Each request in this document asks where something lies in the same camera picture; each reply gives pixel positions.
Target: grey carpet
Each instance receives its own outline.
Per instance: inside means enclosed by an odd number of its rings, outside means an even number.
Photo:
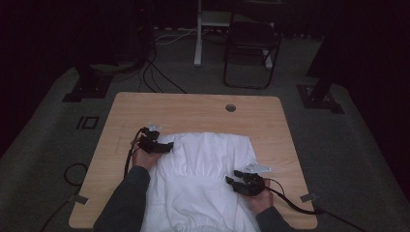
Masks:
[[[205,38],[220,41],[220,37],[211,35]],[[225,87],[221,80],[223,47],[204,42],[202,66],[195,68],[194,45],[192,38],[158,45],[154,64],[190,94],[279,97],[307,187],[319,196],[316,204],[367,231],[410,231],[410,204],[346,89],[334,85],[331,90],[345,114],[305,109],[301,102],[296,85],[317,81],[305,74],[320,42],[284,40],[274,83],[266,90]],[[154,77],[164,92],[179,93],[155,71]],[[77,73],[69,70],[55,81],[35,115],[0,159],[1,232],[39,231],[54,210],[77,190],[65,182],[64,172],[73,163],[90,163],[115,95],[138,89],[151,92],[144,84],[139,87],[135,72],[116,75],[105,99],[62,102],[77,78]],[[150,77],[147,80],[153,85]],[[97,127],[77,129],[83,116],[99,116]],[[80,182],[84,175],[78,167],[69,177]],[[72,209],[69,203],[45,231],[76,231],[68,224]],[[313,231],[357,231],[326,215],[318,216],[318,221]]]

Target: human arm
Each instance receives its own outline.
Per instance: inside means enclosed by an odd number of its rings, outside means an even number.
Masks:
[[[147,154],[136,148],[133,168],[114,190],[94,224],[94,231],[139,231],[144,219],[149,170],[161,154]]]
[[[265,180],[265,186],[270,186],[270,181]],[[264,189],[257,196],[244,196],[250,208],[256,214],[256,221],[261,232],[287,232],[296,231],[281,216],[274,207],[274,196],[270,191]]]

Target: dark sleeve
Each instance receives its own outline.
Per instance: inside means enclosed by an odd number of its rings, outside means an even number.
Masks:
[[[147,169],[135,166],[112,193],[94,223],[94,231],[139,231],[145,213],[146,192],[150,183]]]
[[[266,209],[256,216],[257,223],[261,232],[286,232],[296,231],[281,216],[274,207]]]

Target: tabletop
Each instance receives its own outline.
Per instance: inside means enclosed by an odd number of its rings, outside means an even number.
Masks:
[[[221,132],[248,136],[257,161],[272,167],[264,177],[273,178],[295,205],[308,193],[305,178],[286,118],[276,97],[119,93],[109,112],[102,135],[79,195],[85,205],[75,203],[70,217],[73,228],[92,228],[97,217],[123,180],[124,165],[136,132],[148,124],[160,125],[161,134],[179,132]],[[271,188],[281,191],[271,183]],[[294,228],[312,229],[316,216],[292,210],[274,196],[275,207]]]

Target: metal chair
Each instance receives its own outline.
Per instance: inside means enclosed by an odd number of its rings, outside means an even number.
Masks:
[[[267,1],[240,1],[235,4],[230,18],[228,39],[223,55],[224,70],[223,82],[230,87],[265,89],[273,78],[273,73],[278,58],[282,32],[292,16],[292,8],[281,2]],[[226,70],[231,54],[251,55],[247,53],[232,52],[232,47],[239,50],[259,50],[263,57],[263,65],[274,50],[274,59],[270,70],[268,82],[262,86],[229,83]]]

